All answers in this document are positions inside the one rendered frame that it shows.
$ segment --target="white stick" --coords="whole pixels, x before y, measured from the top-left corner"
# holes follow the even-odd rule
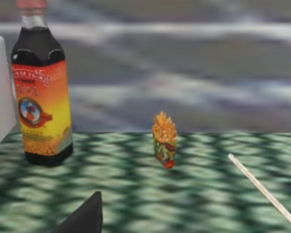
[[[236,167],[260,190],[262,194],[277,208],[277,210],[291,223],[291,214],[289,211],[248,171],[248,169],[239,162],[234,155],[229,154],[228,158]]]

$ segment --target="table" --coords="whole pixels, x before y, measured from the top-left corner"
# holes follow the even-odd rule
[[[147,133],[74,134],[63,166],[24,160],[20,134],[0,145],[0,233],[49,232],[102,191],[104,233],[291,233],[228,160],[233,153],[291,211],[291,133],[181,134],[166,170]]]

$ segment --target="blurred background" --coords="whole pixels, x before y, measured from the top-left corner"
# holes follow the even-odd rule
[[[291,0],[49,0],[73,129],[291,132]],[[0,0],[8,57],[20,20]]]

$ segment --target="dark liquid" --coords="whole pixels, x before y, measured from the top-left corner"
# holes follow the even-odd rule
[[[43,67],[65,60],[65,54],[47,28],[21,29],[20,36],[11,54],[12,64]],[[53,156],[25,151],[28,162],[41,166],[58,166],[73,152],[71,143],[60,153]]]

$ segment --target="bottle neck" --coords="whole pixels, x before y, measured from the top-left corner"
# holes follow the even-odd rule
[[[21,27],[24,29],[48,28],[45,12],[43,11],[20,11]]]

